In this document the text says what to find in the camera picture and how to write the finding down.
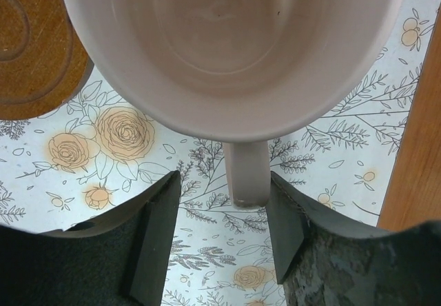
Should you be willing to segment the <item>pink ceramic mug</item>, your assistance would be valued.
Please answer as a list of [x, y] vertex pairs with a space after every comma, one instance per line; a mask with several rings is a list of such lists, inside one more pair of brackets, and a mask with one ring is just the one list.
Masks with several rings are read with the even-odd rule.
[[334, 108], [369, 71], [402, 0], [64, 0], [126, 101], [223, 144], [236, 207], [270, 195], [268, 141]]

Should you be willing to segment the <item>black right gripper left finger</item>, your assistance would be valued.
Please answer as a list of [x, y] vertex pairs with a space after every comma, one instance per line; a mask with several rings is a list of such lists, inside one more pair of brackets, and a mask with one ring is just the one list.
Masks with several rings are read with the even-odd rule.
[[66, 231], [1, 227], [2, 305], [160, 305], [181, 195], [170, 172]]

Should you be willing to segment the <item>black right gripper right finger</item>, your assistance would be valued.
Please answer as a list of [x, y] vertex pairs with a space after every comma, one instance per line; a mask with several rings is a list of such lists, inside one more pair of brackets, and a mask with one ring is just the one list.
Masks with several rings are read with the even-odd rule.
[[440, 222], [391, 232], [353, 220], [277, 174], [266, 207], [288, 305], [439, 305]]

